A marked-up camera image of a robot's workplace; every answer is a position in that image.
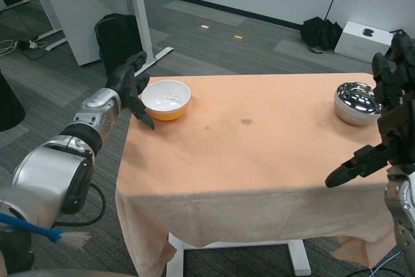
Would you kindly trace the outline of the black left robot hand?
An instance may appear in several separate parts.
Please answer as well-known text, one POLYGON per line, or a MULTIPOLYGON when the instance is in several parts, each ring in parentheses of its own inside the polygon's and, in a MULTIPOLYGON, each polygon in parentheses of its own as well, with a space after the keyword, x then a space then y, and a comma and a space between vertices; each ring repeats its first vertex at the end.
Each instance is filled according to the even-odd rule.
POLYGON ((115 67, 110 72, 105 87, 119 95, 123 109, 130 110, 137 120, 141 120, 150 129, 154 130, 154 122, 146 112, 146 106, 139 98, 139 95, 147 87, 150 76, 145 72, 137 77, 135 76, 136 70, 143 67, 146 59, 147 54, 144 51, 129 57, 124 64, 115 67))

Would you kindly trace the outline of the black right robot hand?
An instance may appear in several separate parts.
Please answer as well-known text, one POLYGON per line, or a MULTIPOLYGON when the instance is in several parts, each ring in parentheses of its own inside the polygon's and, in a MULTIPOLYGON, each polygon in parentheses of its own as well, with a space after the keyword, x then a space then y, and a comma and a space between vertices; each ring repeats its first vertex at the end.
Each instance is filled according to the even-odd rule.
POLYGON ((367 177, 388 164, 414 163, 414 44, 406 32, 396 30, 391 50, 394 70, 381 53, 372 59, 374 98, 381 105, 377 120, 381 143, 354 152, 326 178, 327 187, 367 177))

